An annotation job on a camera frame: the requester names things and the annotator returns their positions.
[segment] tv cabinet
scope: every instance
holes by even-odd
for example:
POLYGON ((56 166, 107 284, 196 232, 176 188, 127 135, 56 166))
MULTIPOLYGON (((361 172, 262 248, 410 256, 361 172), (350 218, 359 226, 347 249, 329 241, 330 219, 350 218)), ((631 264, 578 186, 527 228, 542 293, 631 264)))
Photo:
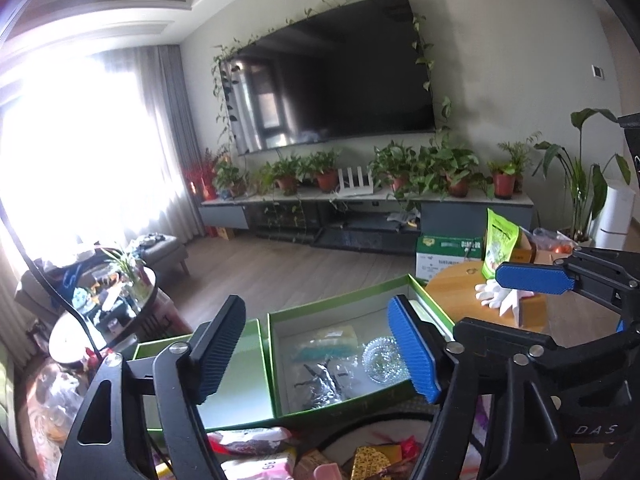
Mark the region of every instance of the tv cabinet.
POLYGON ((525 228, 533 216, 533 202, 525 194, 500 200, 471 190, 465 198, 425 194, 412 200, 420 204, 418 228, 386 220, 389 213, 401 211, 387 188, 353 197, 325 194, 315 187, 301 187, 292 196, 275 190, 202 202, 200 215, 207 226, 249 229, 261 237, 320 248, 386 254, 414 254, 420 234, 482 237, 488 208, 525 228))

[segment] black screen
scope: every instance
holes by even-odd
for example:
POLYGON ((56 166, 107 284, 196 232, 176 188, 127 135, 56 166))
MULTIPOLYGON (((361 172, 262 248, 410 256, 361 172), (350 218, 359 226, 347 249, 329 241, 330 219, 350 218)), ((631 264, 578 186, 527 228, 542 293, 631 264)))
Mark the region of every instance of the black screen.
POLYGON ((434 130, 409 0, 366 0, 281 28, 221 65, 239 153, 434 130))

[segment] metal screw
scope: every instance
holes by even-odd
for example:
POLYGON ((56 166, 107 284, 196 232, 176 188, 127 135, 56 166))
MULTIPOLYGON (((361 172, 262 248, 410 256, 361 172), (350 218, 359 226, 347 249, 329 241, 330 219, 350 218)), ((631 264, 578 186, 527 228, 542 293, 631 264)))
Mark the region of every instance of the metal screw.
POLYGON ((169 352, 172 354, 184 354, 189 349, 189 345, 183 341, 178 341, 177 343, 169 346, 169 352))
POLYGON ((533 345, 529 348, 529 355, 531 357, 540 357, 543 353, 545 353, 545 348, 540 345, 533 345))
POLYGON ((520 366, 527 366, 529 358, 524 354, 516 354, 513 356, 513 362, 520 366))
POLYGON ((109 354, 105 358, 104 362, 107 363, 107 366, 118 366, 122 362, 121 354, 109 354))
POLYGON ((447 343, 447 352, 451 354, 462 354, 465 351, 465 347, 462 346, 462 343, 457 341, 450 341, 447 343))

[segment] wall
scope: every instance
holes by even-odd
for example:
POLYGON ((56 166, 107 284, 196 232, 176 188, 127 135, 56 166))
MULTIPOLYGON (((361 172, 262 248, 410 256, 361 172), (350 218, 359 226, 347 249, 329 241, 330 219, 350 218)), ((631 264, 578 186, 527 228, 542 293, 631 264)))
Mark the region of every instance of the wall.
MULTIPOLYGON (((613 56, 613 63, 616 67, 622 115, 636 114, 640 112, 640 52, 636 49, 625 27, 612 11, 605 16, 601 16, 601 19, 613 56)), ((631 153, 626 143, 625 156, 629 166, 633 167, 631 153)), ((632 177, 631 186, 636 192, 633 216, 640 221, 640 189, 637 178, 632 177)))
MULTIPOLYGON (((523 139, 536 130, 576 152, 572 111, 607 107, 620 113, 613 60, 590 0, 410 1, 415 12, 426 15, 426 39, 436 45, 432 83, 436 98, 452 98, 456 133, 481 158, 497 155, 496 142, 523 139), (603 67, 610 77, 593 78, 592 64, 603 67)), ((317 5, 318 0, 236 0, 184 40, 185 76, 203 149, 216 147, 220 130, 210 75, 213 46, 279 26, 287 17, 300 18, 303 8, 317 5)), ((403 140, 419 146, 428 137, 407 135, 403 140)), ((583 157, 588 162, 603 162, 614 151, 622 152, 622 131, 604 119, 590 120, 584 137, 583 157)), ((389 140, 380 136, 340 142, 343 161, 366 164, 372 147, 389 140)), ((308 151, 306 146, 296 149, 308 151)), ((275 157, 271 152, 244 158, 254 168, 275 157)), ((559 168, 550 183, 541 177, 527 178, 525 188, 543 223, 566 222, 559 168)))

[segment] white glove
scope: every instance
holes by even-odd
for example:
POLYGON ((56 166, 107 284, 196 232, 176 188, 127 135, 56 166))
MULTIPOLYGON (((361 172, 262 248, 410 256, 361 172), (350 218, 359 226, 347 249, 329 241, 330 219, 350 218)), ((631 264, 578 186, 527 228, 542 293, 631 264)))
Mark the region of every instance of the white glove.
POLYGON ((500 315, 503 316, 509 309, 513 310, 514 317, 520 323, 520 300, 530 298, 534 293, 530 290, 517 290, 516 288, 503 288, 495 280, 487 280, 486 283, 476 285, 476 299, 482 305, 490 308, 499 308, 500 315))

